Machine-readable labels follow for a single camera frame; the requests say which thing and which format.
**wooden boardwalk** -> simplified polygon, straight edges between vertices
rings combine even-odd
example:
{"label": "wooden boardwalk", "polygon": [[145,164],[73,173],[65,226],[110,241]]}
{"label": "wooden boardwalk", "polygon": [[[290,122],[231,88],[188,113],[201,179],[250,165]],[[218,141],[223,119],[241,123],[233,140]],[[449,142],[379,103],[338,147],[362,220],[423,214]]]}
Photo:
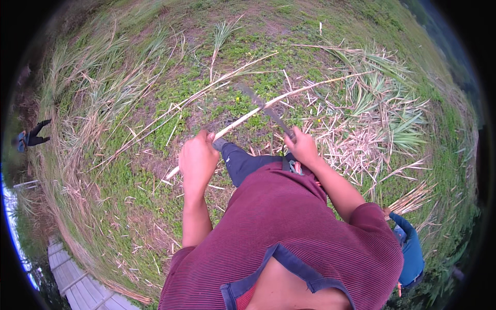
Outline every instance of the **wooden boardwalk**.
{"label": "wooden boardwalk", "polygon": [[48,261],[59,287],[73,310],[138,310],[125,297],[95,281],[81,270],[63,249],[62,242],[50,239]]}

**person in blue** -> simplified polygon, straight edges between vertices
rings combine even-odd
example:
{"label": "person in blue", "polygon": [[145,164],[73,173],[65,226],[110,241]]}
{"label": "person in blue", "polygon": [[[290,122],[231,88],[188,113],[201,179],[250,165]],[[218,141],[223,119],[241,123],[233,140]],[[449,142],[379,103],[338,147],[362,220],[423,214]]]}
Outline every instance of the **person in blue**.
{"label": "person in blue", "polygon": [[40,132],[43,126],[50,124],[52,119],[44,120],[39,122],[36,127],[33,128],[30,132],[26,132],[25,130],[21,132],[17,137],[12,138],[11,144],[13,147],[17,148],[17,150],[21,153],[27,149],[28,146],[34,146],[37,144],[45,143],[50,141],[50,137],[38,137],[38,133]]}
{"label": "person in blue", "polygon": [[404,264],[398,282],[398,288],[411,289],[417,286],[424,277],[424,257],[417,231],[407,220],[385,208],[384,215],[389,216],[396,226],[393,233],[400,242]]}

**small plant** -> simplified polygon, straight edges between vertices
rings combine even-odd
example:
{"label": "small plant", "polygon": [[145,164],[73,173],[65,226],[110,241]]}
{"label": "small plant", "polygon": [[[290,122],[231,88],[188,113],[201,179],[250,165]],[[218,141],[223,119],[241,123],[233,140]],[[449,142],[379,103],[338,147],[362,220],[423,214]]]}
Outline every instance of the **small plant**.
{"label": "small plant", "polygon": [[223,22],[218,22],[215,24],[214,28],[214,54],[212,55],[212,65],[210,65],[210,83],[212,83],[212,71],[214,68],[214,62],[215,58],[217,57],[217,54],[219,53],[219,50],[221,46],[224,44],[226,39],[237,29],[240,29],[241,27],[234,28],[238,21],[243,17],[241,15],[236,19],[235,22],[229,22],[226,23],[226,21]]}

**right hand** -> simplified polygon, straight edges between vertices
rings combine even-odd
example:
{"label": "right hand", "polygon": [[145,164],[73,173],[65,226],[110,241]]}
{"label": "right hand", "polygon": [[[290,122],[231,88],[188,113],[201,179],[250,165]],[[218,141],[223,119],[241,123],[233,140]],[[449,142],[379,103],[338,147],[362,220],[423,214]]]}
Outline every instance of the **right hand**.
{"label": "right hand", "polygon": [[384,208],[382,211],[384,212],[384,216],[389,216],[389,214],[391,213],[391,210],[389,208]]}
{"label": "right hand", "polygon": [[284,135],[284,143],[295,158],[310,169],[320,159],[315,141],[296,126],[293,127],[293,132],[296,136],[296,143],[293,143],[287,134]]}

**sky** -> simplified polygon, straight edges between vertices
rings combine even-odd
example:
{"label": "sky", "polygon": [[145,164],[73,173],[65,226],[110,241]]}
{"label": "sky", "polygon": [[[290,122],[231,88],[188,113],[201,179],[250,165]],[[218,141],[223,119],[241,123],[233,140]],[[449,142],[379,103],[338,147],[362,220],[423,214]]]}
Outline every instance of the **sky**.
{"label": "sky", "polygon": [[[17,236],[17,231],[15,230],[15,227],[17,225],[16,218],[12,216],[12,212],[15,210],[17,206],[17,197],[14,193],[12,193],[3,183],[2,181],[2,199],[3,199],[3,205],[5,206],[5,212],[6,212],[6,218],[8,221],[8,226],[10,229],[10,235],[12,237],[12,240],[14,242],[15,248],[17,249],[17,254],[19,255],[20,259],[26,259],[26,256],[24,255],[24,252],[20,248],[19,245],[19,237]],[[24,265],[24,270],[31,270],[31,264],[26,263]],[[38,291],[40,290],[38,285],[36,284],[34,278],[32,275],[28,275],[29,280],[31,281],[31,284],[35,289]]]}

